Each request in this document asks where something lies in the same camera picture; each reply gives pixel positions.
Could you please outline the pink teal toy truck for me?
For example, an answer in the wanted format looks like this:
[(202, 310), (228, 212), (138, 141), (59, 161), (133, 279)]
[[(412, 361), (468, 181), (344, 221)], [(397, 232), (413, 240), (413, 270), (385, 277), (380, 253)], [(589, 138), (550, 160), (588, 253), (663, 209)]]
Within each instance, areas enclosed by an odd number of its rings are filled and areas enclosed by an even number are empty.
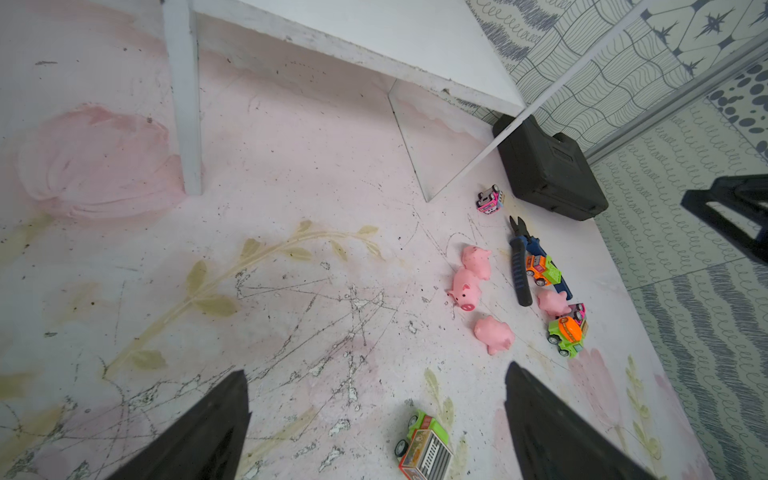
[(479, 212), (490, 215), (500, 210), (503, 207), (503, 202), (503, 191), (496, 184), (493, 184), (477, 195), (476, 208)]

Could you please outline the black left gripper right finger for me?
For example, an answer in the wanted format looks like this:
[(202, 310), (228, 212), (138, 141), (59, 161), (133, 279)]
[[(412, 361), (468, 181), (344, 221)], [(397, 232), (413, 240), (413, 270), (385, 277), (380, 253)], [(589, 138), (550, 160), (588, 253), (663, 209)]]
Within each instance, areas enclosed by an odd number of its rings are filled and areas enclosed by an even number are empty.
[(511, 362), (505, 411), (524, 479), (651, 479), (527, 369)]

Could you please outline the green orange toy mixer truck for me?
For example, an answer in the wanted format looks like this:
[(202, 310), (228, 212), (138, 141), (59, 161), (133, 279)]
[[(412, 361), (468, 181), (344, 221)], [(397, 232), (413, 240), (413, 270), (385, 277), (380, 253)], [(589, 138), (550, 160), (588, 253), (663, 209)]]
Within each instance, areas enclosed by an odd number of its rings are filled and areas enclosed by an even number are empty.
[(586, 319), (578, 320), (572, 316), (561, 316), (549, 322), (547, 340), (558, 348), (561, 356), (575, 358), (584, 349), (583, 340), (588, 328)]

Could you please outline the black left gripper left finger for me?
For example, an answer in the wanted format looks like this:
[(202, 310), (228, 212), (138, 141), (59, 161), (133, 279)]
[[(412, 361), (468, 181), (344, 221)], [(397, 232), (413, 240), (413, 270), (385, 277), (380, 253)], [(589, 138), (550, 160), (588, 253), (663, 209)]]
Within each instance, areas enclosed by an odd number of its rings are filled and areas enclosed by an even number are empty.
[(233, 371), (111, 477), (233, 479), (249, 421), (246, 376)]

